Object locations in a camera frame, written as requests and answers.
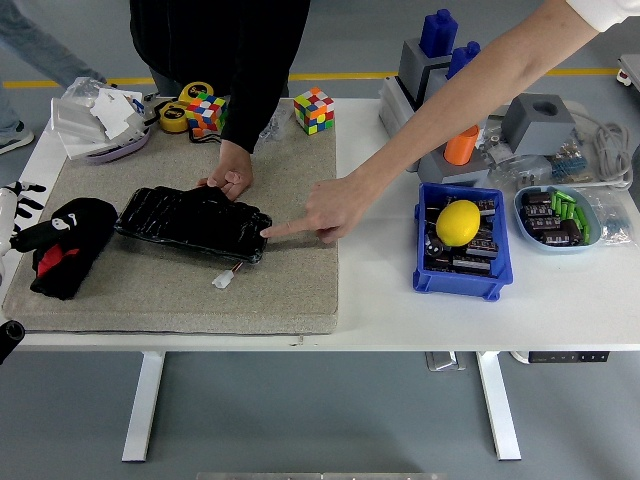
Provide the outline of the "person's right hand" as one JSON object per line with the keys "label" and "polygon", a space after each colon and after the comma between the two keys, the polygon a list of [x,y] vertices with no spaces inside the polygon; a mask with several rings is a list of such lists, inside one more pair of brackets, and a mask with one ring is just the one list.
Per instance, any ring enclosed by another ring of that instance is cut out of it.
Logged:
{"label": "person's right hand", "polygon": [[273,225],[260,232],[263,238],[279,238],[313,232],[323,243],[333,243],[349,234],[378,192],[355,173],[315,184],[298,219]]}

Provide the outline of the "person's left hand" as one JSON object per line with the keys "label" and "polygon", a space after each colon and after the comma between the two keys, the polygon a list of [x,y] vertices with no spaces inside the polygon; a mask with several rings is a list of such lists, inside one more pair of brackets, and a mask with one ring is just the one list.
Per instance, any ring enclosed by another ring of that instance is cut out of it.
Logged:
{"label": "person's left hand", "polygon": [[253,184],[251,155],[241,146],[223,140],[219,162],[207,178],[197,182],[198,187],[217,187],[226,197],[235,201]]}

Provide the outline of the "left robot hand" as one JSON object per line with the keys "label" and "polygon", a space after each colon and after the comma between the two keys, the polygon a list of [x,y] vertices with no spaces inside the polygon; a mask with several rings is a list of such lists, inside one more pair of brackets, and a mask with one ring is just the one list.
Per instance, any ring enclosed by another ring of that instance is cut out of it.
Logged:
{"label": "left robot hand", "polygon": [[1,257],[10,250],[10,240],[20,230],[15,226],[15,219],[31,218],[33,211],[41,211],[44,206],[27,197],[26,192],[42,193],[44,185],[32,182],[15,181],[1,188]]}

